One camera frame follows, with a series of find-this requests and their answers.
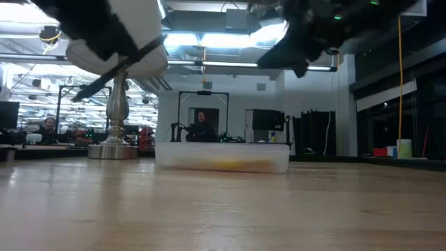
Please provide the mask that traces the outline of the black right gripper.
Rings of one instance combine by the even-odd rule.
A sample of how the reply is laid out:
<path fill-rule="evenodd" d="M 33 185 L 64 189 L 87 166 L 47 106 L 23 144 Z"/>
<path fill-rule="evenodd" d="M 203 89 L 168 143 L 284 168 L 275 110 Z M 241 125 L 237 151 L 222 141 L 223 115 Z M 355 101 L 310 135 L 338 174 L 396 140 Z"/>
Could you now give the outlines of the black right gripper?
<path fill-rule="evenodd" d="M 305 76 L 308 61 L 352 38 L 352 0 L 283 0 L 284 37 L 256 62 L 260 68 L 292 68 Z"/>

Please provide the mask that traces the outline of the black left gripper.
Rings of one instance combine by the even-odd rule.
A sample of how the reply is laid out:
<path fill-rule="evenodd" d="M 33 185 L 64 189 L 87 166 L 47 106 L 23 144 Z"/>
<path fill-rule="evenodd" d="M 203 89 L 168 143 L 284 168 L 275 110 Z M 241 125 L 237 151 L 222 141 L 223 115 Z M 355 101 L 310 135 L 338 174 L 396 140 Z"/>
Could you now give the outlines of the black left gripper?
<path fill-rule="evenodd" d="M 138 47 L 112 12 L 108 0 L 33 0 L 45 14 L 60 23 L 73 39 L 91 39 L 91 50 L 103 61 L 113 54 L 135 57 Z"/>

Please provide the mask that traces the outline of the black pen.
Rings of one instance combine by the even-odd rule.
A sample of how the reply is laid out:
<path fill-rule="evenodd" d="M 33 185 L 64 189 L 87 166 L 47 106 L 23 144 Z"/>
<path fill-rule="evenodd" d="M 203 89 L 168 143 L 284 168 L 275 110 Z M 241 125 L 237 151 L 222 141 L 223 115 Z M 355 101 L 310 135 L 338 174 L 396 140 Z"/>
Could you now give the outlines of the black pen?
<path fill-rule="evenodd" d="M 90 98 L 99 92 L 105 87 L 108 81 L 114 79 L 121 71 L 127 70 L 129 67 L 140 62 L 146 55 L 150 54 L 154 49 L 161 46 L 165 38 L 166 36 L 160 35 L 153 39 L 150 43 L 144 45 L 137 52 L 136 56 L 125 57 L 123 60 L 120 60 L 111 70 L 107 71 L 104 75 L 101 75 L 94 82 L 91 82 L 88 86 L 84 87 L 80 92 L 78 92 L 72 101 L 79 102 L 82 99 Z"/>

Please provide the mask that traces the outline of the clear supply box pink lid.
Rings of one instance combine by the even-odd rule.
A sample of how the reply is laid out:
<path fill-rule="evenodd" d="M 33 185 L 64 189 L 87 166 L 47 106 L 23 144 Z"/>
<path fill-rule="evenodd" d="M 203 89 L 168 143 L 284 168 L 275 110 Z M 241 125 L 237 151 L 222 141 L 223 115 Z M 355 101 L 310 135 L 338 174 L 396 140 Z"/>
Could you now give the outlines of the clear supply box pink lid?
<path fill-rule="evenodd" d="M 171 142 L 155 148 L 156 165 L 174 169 L 280 174 L 289 157 L 285 144 Z"/>

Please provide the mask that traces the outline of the grey ceiling box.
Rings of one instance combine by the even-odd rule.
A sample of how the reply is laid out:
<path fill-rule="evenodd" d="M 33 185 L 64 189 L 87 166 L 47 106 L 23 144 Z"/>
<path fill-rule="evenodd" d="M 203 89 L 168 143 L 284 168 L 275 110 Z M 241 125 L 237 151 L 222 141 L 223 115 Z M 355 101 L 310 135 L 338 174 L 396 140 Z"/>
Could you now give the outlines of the grey ceiling box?
<path fill-rule="evenodd" d="M 248 12 L 241 9 L 226 9 L 226 29 L 246 30 L 248 28 Z"/>

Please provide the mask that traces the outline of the ceiling light bar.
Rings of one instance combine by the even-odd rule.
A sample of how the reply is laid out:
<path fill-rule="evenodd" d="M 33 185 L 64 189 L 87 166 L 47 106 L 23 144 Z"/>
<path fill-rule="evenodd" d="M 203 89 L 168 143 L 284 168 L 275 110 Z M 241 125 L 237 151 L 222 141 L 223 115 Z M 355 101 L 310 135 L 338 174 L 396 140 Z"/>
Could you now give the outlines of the ceiling light bar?
<path fill-rule="evenodd" d="M 215 67 L 236 67 L 236 68 L 258 68 L 256 63 L 236 63 L 223 61 L 187 61 L 187 60 L 168 60 L 170 66 L 215 66 Z M 314 66 L 309 65 L 308 71 L 336 72 L 334 66 Z"/>

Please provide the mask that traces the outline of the white shade silver lamp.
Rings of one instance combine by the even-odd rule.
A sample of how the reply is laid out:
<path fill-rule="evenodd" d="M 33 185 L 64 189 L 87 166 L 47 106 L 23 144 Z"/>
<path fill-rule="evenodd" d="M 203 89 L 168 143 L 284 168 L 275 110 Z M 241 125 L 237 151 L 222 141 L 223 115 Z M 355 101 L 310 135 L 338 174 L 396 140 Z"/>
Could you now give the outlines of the white shade silver lamp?
<path fill-rule="evenodd" d="M 162 35 L 162 14 L 160 0 L 108 0 L 113 13 L 131 35 L 140 50 L 144 45 Z M 113 54 L 107 61 L 99 58 L 82 39 L 72 39 L 66 49 L 67 59 L 78 68 L 104 75 L 126 56 Z M 123 138 L 123 122 L 129 114 L 126 98 L 128 77 L 158 77 L 168 66 L 164 45 L 157 47 L 140 62 L 121 71 L 112 81 L 110 100 L 107 101 L 106 115 L 109 118 L 108 137 L 98 145 L 89 146 L 88 157 L 95 159 L 133 159 L 137 147 L 129 145 Z"/>

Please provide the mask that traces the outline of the red equipment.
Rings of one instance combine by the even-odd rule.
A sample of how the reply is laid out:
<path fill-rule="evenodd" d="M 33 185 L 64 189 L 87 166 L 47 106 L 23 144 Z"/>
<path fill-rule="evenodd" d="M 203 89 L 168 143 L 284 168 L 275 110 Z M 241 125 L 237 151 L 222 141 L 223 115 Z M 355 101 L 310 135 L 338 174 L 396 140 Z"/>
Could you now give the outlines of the red equipment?
<path fill-rule="evenodd" d="M 154 131 L 152 127 L 145 127 L 139 131 L 139 149 L 141 151 L 154 151 Z"/>

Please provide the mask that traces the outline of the person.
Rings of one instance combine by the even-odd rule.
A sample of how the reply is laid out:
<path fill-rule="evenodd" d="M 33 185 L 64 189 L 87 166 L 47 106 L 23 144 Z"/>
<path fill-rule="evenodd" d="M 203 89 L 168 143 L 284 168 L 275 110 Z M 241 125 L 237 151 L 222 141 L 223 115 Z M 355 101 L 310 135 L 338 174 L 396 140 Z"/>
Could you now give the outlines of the person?
<path fill-rule="evenodd" d="M 198 123 L 191 124 L 187 128 L 187 142 L 216 142 L 217 134 L 214 128 L 207 122 L 206 115 L 199 112 L 197 115 Z"/>
<path fill-rule="evenodd" d="M 37 131 L 38 134 L 42 135 L 41 143 L 42 144 L 56 144 L 58 143 L 57 133 L 55 131 L 56 128 L 56 120 L 52 117 L 46 118 L 44 120 L 44 126 L 40 127 Z"/>

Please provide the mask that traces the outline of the dark computer monitor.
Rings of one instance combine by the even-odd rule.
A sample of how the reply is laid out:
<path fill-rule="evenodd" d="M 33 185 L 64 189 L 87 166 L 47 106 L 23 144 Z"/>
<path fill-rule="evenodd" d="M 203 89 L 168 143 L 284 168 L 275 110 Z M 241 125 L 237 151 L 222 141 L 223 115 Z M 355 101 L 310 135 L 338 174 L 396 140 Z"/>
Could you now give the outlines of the dark computer monitor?
<path fill-rule="evenodd" d="M 16 129 L 20 104 L 0 101 L 0 128 Z"/>

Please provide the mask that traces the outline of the pale green container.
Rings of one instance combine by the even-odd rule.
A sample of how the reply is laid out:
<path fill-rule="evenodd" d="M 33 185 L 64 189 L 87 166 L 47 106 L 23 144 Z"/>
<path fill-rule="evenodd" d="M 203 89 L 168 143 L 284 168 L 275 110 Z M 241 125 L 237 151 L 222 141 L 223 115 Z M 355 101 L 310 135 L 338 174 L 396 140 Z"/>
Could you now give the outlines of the pale green container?
<path fill-rule="evenodd" d="M 413 157 L 412 140 L 397 140 L 397 157 L 399 159 L 411 159 Z"/>

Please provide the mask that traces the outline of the black wall monitor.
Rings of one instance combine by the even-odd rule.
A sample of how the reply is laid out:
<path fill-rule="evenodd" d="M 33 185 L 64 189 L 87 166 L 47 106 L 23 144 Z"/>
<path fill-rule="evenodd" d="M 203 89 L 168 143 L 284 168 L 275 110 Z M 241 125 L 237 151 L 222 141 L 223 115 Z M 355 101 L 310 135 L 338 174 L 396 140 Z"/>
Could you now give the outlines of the black wall monitor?
<path fill-rule="evenodd" d="M 283 131 L 285 113 L 270 109 L 254 109 L 252 119 L 253 130 Z"/>

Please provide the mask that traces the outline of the black robot rig frame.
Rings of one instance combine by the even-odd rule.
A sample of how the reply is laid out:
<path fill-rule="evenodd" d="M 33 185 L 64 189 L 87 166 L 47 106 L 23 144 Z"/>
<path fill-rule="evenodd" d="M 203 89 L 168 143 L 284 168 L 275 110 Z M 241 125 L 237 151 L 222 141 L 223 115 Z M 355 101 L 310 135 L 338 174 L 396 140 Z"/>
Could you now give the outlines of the black robot rig frame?
<path fill-rule="evenodd" d="M 109 118 L 105 110 L 112 88 L 105 87 L 90 98 L 78 102 L 71 101 L 85 88 L 85 84 L 64 84 L 59 87 L 54 130 L 63 143 L 88 146 L 97 144 L 106 137 Z"/>
<path fill-rule="evenodd" d="M 180 107 L 182 104 L 182 100 L 181 100 L 181 96 L 184 93 L 188 93 L 188 94 L 196 94 L 198 96 L 211 96 L 211 95 L 225 95 L 226 96 L 226 131 L 225 133 L 228 134 L 228 129 L 229 129 L 229 93 L 227 92 L 212 92 L 212 91 L 205 91 L 205 90 L 200 90 L 200 91 L 179 91 L 178 92 L 178 110 L 177 110 L 177 122 L 175 122 L 176 126 L 171 126 L 171 142 L 181 142 L 181 129 L 180 126 L 185 127 L 181 122 L 180 122 Z"/>

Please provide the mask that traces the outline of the black aluminium table frame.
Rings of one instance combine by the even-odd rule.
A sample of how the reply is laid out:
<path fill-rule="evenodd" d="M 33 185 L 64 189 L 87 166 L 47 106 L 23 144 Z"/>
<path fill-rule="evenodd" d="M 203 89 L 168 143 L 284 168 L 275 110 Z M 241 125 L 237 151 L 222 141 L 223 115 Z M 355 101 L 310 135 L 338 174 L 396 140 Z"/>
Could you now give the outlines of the black aluminium table frame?
<path fill-rule="evenodd" d="M 86 149 L 16 149 L 13 147 L 0 148 L 0 162 L 8 160 L 38 160 L 52 158 L 86 157 Z M 385 165 L 409 169 L 421 169 L 435 172 L 446 172 L 446 160 L 399 160 L 393 158 L 375 157 L 330 157 L 316 155 L 291 155 L 291 162 L 335 162 L 335 163 L 364 163 L 372 165 Z"/>

